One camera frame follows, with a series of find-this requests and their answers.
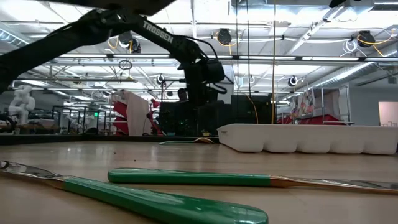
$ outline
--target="white ice cube tray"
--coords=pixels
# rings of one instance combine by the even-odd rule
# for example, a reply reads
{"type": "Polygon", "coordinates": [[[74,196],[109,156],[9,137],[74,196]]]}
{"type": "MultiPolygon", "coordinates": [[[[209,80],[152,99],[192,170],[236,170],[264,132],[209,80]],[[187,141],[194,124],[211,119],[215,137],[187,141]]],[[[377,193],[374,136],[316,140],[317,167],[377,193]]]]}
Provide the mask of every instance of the white ice cube tray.
{"type": "Polygon", "coordinates": [[[229,124],[220,143],[239,152],[395,154],[398,128],[378,126],[229,124]]]}

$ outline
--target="table surface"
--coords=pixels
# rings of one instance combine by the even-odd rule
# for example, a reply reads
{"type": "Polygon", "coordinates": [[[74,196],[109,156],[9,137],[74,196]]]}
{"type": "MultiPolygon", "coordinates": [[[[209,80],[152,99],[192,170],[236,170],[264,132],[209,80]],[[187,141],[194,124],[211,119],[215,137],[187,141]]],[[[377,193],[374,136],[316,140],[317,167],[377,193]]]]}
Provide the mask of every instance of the table surface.
{"type": "MultiPolygon", "coordinates": [[[[226,146],[146,142],[65,142],[1,146],[9,160],[106,181],[117,167],[398,182],[398,157],[338,154],[241,153],[226,146]]],[[[172,194],[251,205],[274,223],[397,223],[398,196],[318,189],[194,185],[129,185],[172,194]]],[[[70,192],[0,177],[1,223],[156,223],[70,192]]]]}

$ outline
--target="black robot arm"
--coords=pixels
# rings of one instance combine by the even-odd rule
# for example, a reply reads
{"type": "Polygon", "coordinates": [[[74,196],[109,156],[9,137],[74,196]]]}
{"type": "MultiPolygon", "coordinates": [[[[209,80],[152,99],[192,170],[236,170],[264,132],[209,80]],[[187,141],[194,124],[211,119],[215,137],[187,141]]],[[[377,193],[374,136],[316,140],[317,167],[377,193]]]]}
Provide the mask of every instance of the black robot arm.
{"type": "Polygon", "coordinates": [[[43,39],[0,56],[1,93],[7,90],[20,74],[42,65],[59,55],[84,45],[105,42],[109,37],[134,31],[165,48],[181,63],[185,72],[189,100],[204,105],[209,99],[207,83],[224,79],[224,70],[218,60],[209,60],[198,44],[186,37],[173,35],[146,17],[125,9],[95,9],[78,21],[52,32],[43,39]]]}

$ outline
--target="green spatula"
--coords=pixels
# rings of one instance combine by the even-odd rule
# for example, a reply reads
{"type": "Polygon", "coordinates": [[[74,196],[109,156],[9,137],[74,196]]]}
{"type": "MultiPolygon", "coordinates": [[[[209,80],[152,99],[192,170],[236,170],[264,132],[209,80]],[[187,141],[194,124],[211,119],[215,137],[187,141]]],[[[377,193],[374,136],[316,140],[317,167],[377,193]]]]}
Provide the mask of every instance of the green spatula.
{"type": "Polygon", "coordinates": [[[398,183],[367,180],[306,179],[281,175],[222,174],[177,170],[118,168],[108,172],[108,180],[130,184],[196,184],[250,187],[322,187],[362,192],[398,194],[398,183]]]}
{"type": "Polygon", "coordinates": [[[0,161],[0,174],[41,180],[53,187],[125,208],[162,223],[268,223],[265,212],[247,205],[120,187],[81,177],[64,176],[16,162],[0,161]]]}

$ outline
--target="white robot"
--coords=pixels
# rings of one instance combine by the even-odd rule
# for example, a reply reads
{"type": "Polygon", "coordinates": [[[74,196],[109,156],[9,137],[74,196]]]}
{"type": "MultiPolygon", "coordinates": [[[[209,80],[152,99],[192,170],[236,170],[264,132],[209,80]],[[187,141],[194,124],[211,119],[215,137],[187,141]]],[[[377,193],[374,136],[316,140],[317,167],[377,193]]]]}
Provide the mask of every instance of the white robot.
{"type": "Polygon", "coordinates": [[[35,108],[35,99],[30,96],[31,86],[19,86],[14,92],[14,99],[8,107],[10,116],[19,114],[19,124],[27,124],[29,111],[35,108]]]}

